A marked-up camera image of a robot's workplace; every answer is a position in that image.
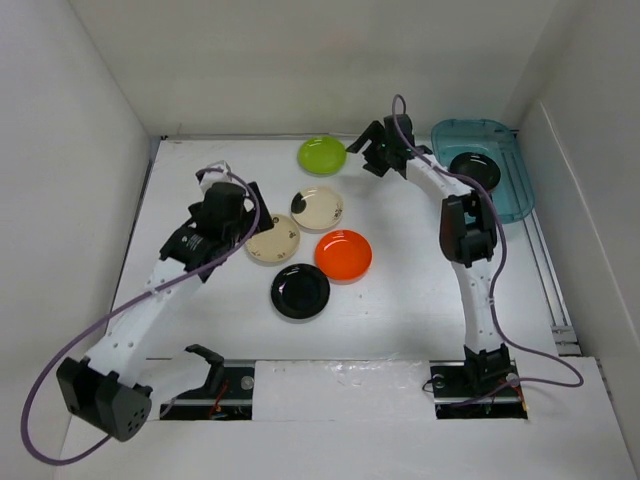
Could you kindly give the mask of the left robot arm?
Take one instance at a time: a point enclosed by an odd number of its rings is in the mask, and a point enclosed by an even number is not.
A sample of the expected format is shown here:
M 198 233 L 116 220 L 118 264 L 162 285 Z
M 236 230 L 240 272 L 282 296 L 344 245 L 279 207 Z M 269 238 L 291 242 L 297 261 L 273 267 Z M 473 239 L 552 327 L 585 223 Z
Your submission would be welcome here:
M 198 344 L 160 369 L 145 362 L 177 313 L 255 233 L 273 226 L 256 183 L 215 182 L 159 252 L 141 302 L 117 316 L 79 361 L 65 358 L 56 377 L 69 412 L 118 441 L 130 440 L 162 404 L 192 390 L 212 396 L 222 387 L 224 359 Z

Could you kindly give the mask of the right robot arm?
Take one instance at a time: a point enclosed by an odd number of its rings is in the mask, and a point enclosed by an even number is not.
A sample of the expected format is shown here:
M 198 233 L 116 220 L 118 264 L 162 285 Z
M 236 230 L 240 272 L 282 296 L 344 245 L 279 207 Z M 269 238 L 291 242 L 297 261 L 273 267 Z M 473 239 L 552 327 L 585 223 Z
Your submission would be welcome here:
M 427 148 L 416 146 L 406 114 L 372 121 L 346 151 L 362 153 L 364 169 L 374 175 L 394 170 L 441 199 L 439 245 L 456 275 L 465 319 L 462 381 L 470 397 L 495 394 L 512 364 L 495 326 L 491 260 L 498 229 L 487 192 L 477 181 L 449 172 Z

